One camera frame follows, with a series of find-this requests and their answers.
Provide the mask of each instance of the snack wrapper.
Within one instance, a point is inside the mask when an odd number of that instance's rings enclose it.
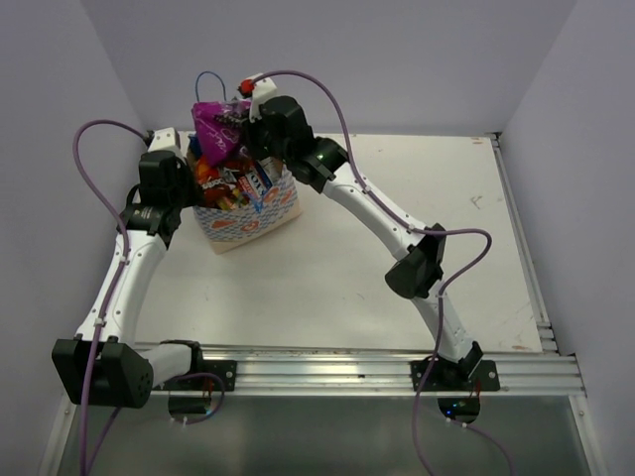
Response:
[[[191,118],[202,153],[210,166],[226,160],[238,147],[240,130],[217,120],[218,116],[239,115],[249,108],[249,101],[197,102],[191,109]]]

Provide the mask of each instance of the blue cable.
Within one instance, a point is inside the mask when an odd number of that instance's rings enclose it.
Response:
[[[198,96],[198,82],[200,81],[200,78],[206,74],[211,74],[212,76],[216,76],[218,78],[220,84],[222,85],[223,100],[227,101],[227,88],[225,87],[225,81],[222,80],[222,77],[220,77],[214,71],[203,71],[196,77],[196,82],[194,83],[194,94],[196,95],[196,102],[200,102],[200,97]]]

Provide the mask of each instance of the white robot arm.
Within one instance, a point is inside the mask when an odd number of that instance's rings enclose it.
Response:
[[[336,201],[386,246],[396,260],[386,282],[403,298],[409,298],[433,335],[439,329],[438,292],[442,286],[441,260],[444,239],[435,238],[397,223],[357,183],[347,154],[331,139],[314,137],[304,111],[289,96],[278,96],[271,79],[263,83],[243,81],[241,91],[252,99],[244,119],[247,146],[254,158],[281,159],[294,177]],[[181,154],[174,129],[157,131],[139,164],[140,202],[131,190],[122,218],[128,228],[130,250],[125,269],[103,319],[96,319],[115,270],[122,261],[123,237],[115,251],[104,286],[74,339],[59,339],[53,360],[72,402],[78,404],[94,326],[103,325],[99,358],[90,383],[90,405],[140,408],[151,390],[164,382],[201,370],[202,353],[196,342],[166,341],[137,353],[132,349],[137,320],[152,276],[178,229],[181,210],[197,204],[200,190]],[[399,216],[419,229],[426,224],[409,217],[377,188],[373,191]],[[440,360],[454,368],[452,374],[468,380],[481,361],[478,344],[468,335],[448,296],[444,297],[444,329]]]

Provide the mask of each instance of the gray wall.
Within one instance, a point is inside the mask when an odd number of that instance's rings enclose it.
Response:
[[[475,134],[512,116],[574,0],[82,0],[148,125],[191,127],[204,69],[300,69],[356,132]],[[203,97],[220,97],[209,76]],[[338,131],[311,84],[281,78],[317,130]]]
[[[635,3],[579,0],[504,133],[556,337],[612,474],[635,465]]]
[[[83,320],[114,225],[74,169],[74,130],[95,117],[139,125],[77,0],[0,2],[0,473],[35,474],[58,409],[57,337]],[[117,204],[138,152],[101,130],[84,159]]]

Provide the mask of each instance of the red cap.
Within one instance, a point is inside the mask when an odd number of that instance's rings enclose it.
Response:
[[[251,79],[245,79],[244,81],[240,83],[240,87],[238,88],[238,91],[243,96],[250,96],[255,87],[256,86],[254,85]]]

